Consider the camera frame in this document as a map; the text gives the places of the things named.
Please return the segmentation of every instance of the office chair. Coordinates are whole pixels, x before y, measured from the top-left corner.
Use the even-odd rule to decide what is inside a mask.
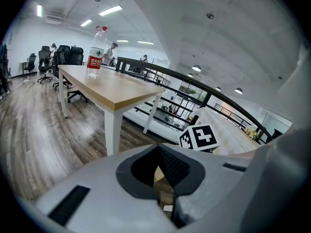
[[[51,51],[40,51],[39,52],[39,70],[40,72],[46,72],[50,69],[50,56],[51,56]],[[47,77],[46,74],[44,73],[44,77],[40,78],[37,80],[37,82],[42,83],[44,80],[49,80],[51,82],[52,77]]]
[[[37,58],[37,56],[32,53],[29,56],[29,61],[28,61],[28,66],[24,68],[24,70],[28,71],[28,73],[33,72],[33,69],[35,68],[35,59]]]
[[[68,65],[69,64],[69,59],[70,59],[70,47],[65,46],[65,45],[60,45],[57,51],[54,54],[54,63],[55,65],[53,66],[53,75],[58,78],[59,76],[59,69],[58,65]],[[67,89],[69,89],[69,85],[72,85],[66,78],[65,82],[63,83],[65,86],[67,86]],[[53,84],[53,87],[56,88],[59,86],[59,80],[57,80],[56,83]]]
[[[71,47],[69,64],[81,66],[82,62],[83,62],[83,49],[78,48],[78,47]],[[73,97],[77,95],[82,96],[86,100],[86,102],[88,102],[88,99],[86,98],[86,96],[84,96],[79,90],[77,90],[77,91],[67,92],[68,103],[70,103],[70,99],[72,99]]]
[[[50,51],[49,46],[42,46],[41,51]]]

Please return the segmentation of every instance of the white table leg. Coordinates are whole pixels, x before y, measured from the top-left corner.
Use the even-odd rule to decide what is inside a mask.
[[[105,110],[105,137],[107,155],[119,152],[121,124],[123,113]]]
[[[62,104],[62,109],[64,113],[64,117],[68,117],[68,110],[66,107],[65,99],[64,99],[64,84],[63,84],[63,74],[61,72],[58,73],[58,79],[59,79],[59,96],[60,96],[60,102]]]
[[[159,104],[160,98],[161,98],[161,95],[159,95],[159,96],[157,96],[157,97],[155,98],[154,105],[152,106],[151,112],[150,112],[150,114],[149,114],[148,120],[147,120],[147,122],[146,122],[144,131],[143,131],[144,134],[146,134],[147,131],[148,131],[148,129],[149,129],[150,122],[151,122],[152,118],[153,118],[154,115],[155,115],[156,108],[157,108],[157,105]]]

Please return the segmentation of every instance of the plastic bottle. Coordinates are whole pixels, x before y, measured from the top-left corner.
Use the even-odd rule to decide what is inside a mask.
[[[107,43],[107,27],[101,28],[97,26],[96,29],[99,30],[94,37],[91,50],[89,51],[86,68],[86,75],[93,78],[98,77],[104,55],[104,49]]]

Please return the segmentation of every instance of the black metal railing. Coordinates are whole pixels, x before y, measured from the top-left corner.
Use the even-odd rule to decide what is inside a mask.
[[[215,104],[214,108],[216,110],[219,110],[220,112],[223,112],[226,114],[226,116],[224,116],[223,114],[220,114],[222,117],[224,117],[225,119],[230,119],[234,124],[236,124],[238,127],[242,127],[245,129],[245,127],[250,126],[251,124],[247,121],[245,121],[242,117],[238,116],[237,114],[233,113],[232,111],[222,107],[220,104]]]
[[[169,86],[171,84],[171,81],[163,78],[158,71],[152,72],[148,68],[145,70],[146,72],[143,73],[143,71],[140,68],[133,68],[132,66],[129,68],[129,70],[125,71],[124,73],[130,75],[130,76],[140,76],[142,78],[146,78],[150,81],[160,83],[163,85]]]
[[[148,79],[148,76],[146,76],[145,73],[144,73],[144,75],[139,75],[139,74],[136,74],[136,73],[133,73],[133,72],[129,73],[126,70],[126,66],[127,65],[137,67],[137,68],[139,68],[139,69],[141,69],[141,70],[143,70],[145,72],[151,72],[151,70],[153,70],[153,71],[156,71],[156,73],[160,72],[162,74],[169,75],[169,76],[171,76],[173,78],[181,80],[182,82],[187,82],[187,83],[189,83],[189,84],[191,84],[191,85],[193,85],[193,86],[195,86],[195,87],[197,87],[199,89],[202,89],[202,90],[206,91],[207,94],[206,94],[204,100],[200,101],[200,100],[195,99],[195,98],[193,98],[192,96],[190,96],[190,95],[188,95],[186,93],[183,93],[183,92],[181,92],[179,90],[176,90],[176,89],[173,89],[173,88],[169,87],[170,82],[169,83],[168,82],[159,83],[158,81],[155,81],[154,79]],[[117,72],[121,72],[121,73],[129,74],[129,75],[131,75],[133,77],[142,79],[142,80],[144,80],[146,82],[154,83],[155,85],[158,85],[160,87],[169,89],[169,90],[177,93],[178,95],[183,96],[184,98],[190,99],[191,102],[199,105],[200,107],[208,107],[208,108],[216,111],[220,115],[226,117],[227,119],[230,119],[232,122],[234,122],[235,124],[237,124],[237,125],[239,125],[239,126],[241,126],[243,128],[247,126],[246,124],[249,124],[248,122],[243,120],[241,117],[237,116],[236,114],[229,114],[228,115],[226,111],[218,110],[218,109],[208,105],[207,102],[208,102],[209,98],[211,97],[211,95],[213,95],[213,96],[219,98],[220,100],[224,101],[228,105],[230,105],[232,108],[236,109],[243,116],[245,116],[251,122],[253,122],[257,126],[257,129],[256,129],[257,131],[261,130],[264,134],[266,134],[267,136],[271,137],[269,132],[267,132],[267,130],[252,115],[250,115],[246,110],[244,110],[242,107],[240,107],[235,101],[231,100],[230,98],[228,98],[224,94],[220,93],[219,91],[209,87],[208,85],[203,84],[203,83],[201,83],[201,82],[199,82],[197,80],[194,80],[194,79],[192,79],[192,78],[190,78],[190,77],[188,77],[186,75],[183,75],[183,74],[181,74],[179,72],[173,71],[173,70],[168,69],[168,68],[160,67],[160,66],[157,66],[157,65],[154,65],[154,64],[142,62],[142,61],[139,61],[139,60],[129,59],[129,58],[123,58],[123,57],[118,57],[118,62],[117,62],[117,65],[116,65],[116,71]],[[169,103],[177,105],[179,107],[182,107],[181,105],[178,105],[177,103],[174,103],[173,101],[170,101],[170,100],[169,100]],[[146,112],[146,111],[144,111],[144,110],[142,110],[142,109],[140,109],[138,107],[136,107],[136,109],[138,111],[141,111],[141,112],[149,115],[148,112]],[[173,116],[168,111],[165,111],[165,110],[161,110],[161,111],[164,112],[164,113],[167,113],[169,116]],[[158,118],[157,116],[154,116],[154,119],[156,119],[158,121],[161,121],[164,124],[170,124],[170,123],[166,122],[165,120],[162,120],[162,119]],[[190,122],[187,119],[183,118],[183,120],[181,120],[181,121],[183,121],[183,122],[186,121],[188,124],[190,124]],[[177,126],[174,126],[174,125],[170,125],[170,127],[176,128],[177,130],[181,130],[181,131],[183,130],[183,129],[181,129],[181,128],[177,127]]]

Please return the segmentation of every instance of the desk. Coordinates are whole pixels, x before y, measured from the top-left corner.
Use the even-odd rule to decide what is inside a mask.
[[[59,93],[65,117],[68,117],[64,98],[63,76],[79,91],[104,110],[107,155],[119,152],[123,113],[156,97],[146,122],[147,133],[161,94],[165,91],[153,84],[129,77],[107,68],[100,68],[98,78],[86,76],[86,66],[59,65]]]

